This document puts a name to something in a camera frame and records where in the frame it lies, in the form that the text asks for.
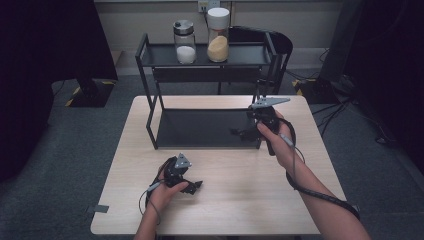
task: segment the spice jar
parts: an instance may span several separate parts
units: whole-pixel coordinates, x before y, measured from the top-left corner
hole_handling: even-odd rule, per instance
[[[189,64],[196,60],[196,41],[191,21],[178,20],[174,23],[174,43],[180,63]]]
[[[228,58],[228,26],[230,11],[226,8],[209,9],[208,21],[208,57],[213,62],[223,62]]]

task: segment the white powder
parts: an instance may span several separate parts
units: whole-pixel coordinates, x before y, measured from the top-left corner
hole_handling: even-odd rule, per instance
[[[196,59],[196,50],[188,46],[178,47],[177,58],[180,63],[192,63]]]

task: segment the black metal shelf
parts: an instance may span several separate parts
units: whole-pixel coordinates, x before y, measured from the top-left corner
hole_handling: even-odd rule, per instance
[[[191,64],[178,62],[173,44],[151,44],[147,34],[143,34],[135,58],[150,107],[146,128],[155,149],[159,147],[258,148],[260,146],[260,142],[242,142],[230,133],[231,128],[243,129],[254,126],[255,122],[246,115],[248,106],[245,109],[213,110],[166,108],[160,91],[160,83],[251,82],[256,84],[261,68],[274,66],[273,63],[277,58],[269,34],[266,34],[264,42],[261,43],[230,43],[228,59],[219,63],[209,60],[207,44],[196,44],[196,60]],[[153,100],[144,67],[150,67],[153,72],[157,88],[157,94]],[[257,90],[252,93],[252,101],[258,94]],[[162,115],[157,138],[155,138],[150,125],[158,98]]]

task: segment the forearm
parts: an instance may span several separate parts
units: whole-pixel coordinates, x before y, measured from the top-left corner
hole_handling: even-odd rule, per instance
[[[158,215],[155,209],[149,204],[143,218],[141,219],[134,240],[154,240],[156,235],[156,224]]]
[[[297,154],[295,161],[296,174],[293,172],[293,159],[286,161],[288,163],[286,169],[292,178],[296,175],[295,181],[299,186],[335,197]],[[300,195],[325,239],[370,239],[363,225],[348,210],[304,193]]]

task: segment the electrical outlet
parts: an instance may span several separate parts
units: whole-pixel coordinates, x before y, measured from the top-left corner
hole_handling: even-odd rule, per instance
[[[208,10],[211,8],[221,7],[221,1],[209,0]]]
[[[207,12],[211,8],[216,8],[221,6],[221,1],[217,0],[198,0],[197,1],[197,11],[198,12]]]
[[[197,11],[198,12],[203,12],[203,11],[208,11],[208,5],[209,5],[209,0],[199,0],[197,1]]]

